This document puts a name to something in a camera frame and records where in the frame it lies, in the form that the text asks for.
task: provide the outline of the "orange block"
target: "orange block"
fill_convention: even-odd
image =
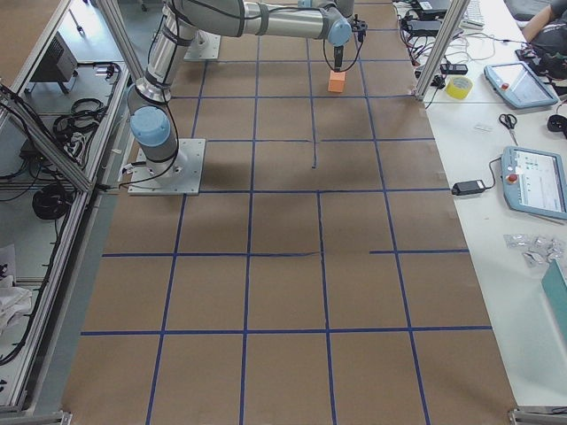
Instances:
[[[332,91],[333,93],[342,93],[345,89],[345,79],[346,73],[336,73],[331,71],[328,91]]]

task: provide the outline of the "tablet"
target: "tablet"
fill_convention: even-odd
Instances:
[[[516,109],[556,104],[559,99],[524,62],[489,65],[485,77],[494,90]]]
[[[504,197],[512,210],[567,220],[567,183],[559,155],[509,146],[501,165]]]

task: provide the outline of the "white mounting plate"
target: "white mounting plate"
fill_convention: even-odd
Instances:
[[[159,177],[147,182],[128,186],[130,195],[163,196],[163,195],[198,195],[205,159],[205,139],[179,139],[179,151],[187,158],[185,164],[177,164],[183,170],[173,181],[161,184]],[[145,161],[145,155],[140,149],[136,161]],[[151,178],[152,175],[145,166],[134,169],[132,182]]]
[[[219,49],[221,47],[221,36],[217,34],[199,31],[203,42],[194,42],[189,46],[185,57],[186,62],[195,62],[199,60],[216,60],[219,58]]]

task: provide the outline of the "scissors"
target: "scissors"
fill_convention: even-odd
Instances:
[[[516,146],[518,146],[517,144],[517,140],[516,140],[516,132],[514,131],[514,127],[517,124],[517,118],[516,115],[513,115],[511,113],[502,113],[500,115],[500,117],[498,117],[498,121],[505,127],[508,129],[508,131],[510,132],[510,135],[512,136],[512,140],[514,141],[514,144]]]

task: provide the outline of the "brown table surface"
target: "brown table surface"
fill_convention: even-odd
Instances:
[[[11,86],[61,0],[0,0],[0,77]]]

